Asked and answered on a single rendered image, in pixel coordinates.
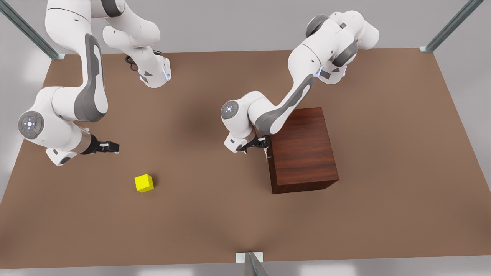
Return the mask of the dark brown wooden box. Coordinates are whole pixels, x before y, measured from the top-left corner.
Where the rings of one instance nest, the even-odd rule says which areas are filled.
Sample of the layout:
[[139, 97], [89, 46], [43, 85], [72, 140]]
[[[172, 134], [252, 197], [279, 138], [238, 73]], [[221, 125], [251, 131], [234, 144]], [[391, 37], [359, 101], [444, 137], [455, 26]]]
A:
[[322, 109], [296, 109], [268, 136], [273, 194], [324, 190], [339, 180]]

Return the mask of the yellow cube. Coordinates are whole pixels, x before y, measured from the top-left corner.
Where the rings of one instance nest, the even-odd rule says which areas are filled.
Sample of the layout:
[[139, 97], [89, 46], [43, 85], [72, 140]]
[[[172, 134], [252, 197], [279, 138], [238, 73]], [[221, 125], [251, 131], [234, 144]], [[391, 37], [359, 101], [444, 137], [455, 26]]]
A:
[[134, 178], [136, 190], [140, 193], [154, 189], [152, 176], [149, 174], [140, 175]]

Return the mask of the silver frame post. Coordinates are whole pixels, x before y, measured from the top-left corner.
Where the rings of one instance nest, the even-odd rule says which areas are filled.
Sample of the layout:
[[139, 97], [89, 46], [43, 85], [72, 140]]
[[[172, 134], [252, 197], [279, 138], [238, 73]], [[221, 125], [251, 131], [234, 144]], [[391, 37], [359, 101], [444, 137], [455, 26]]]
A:
[[66, 54], [58, 53], [29, 25], [5, 0], [0, 0], [0, 12], [52, 60], [63, 60]]
[[419, 51], [422, 53], [434, 52], [482, 2], [484, 0], [468, 0], [426, 46], [419, 47]]
[[263, 252], [236, 253], [236, 262], [244, 263], [244, 276], [268, 276], [263, 262]]

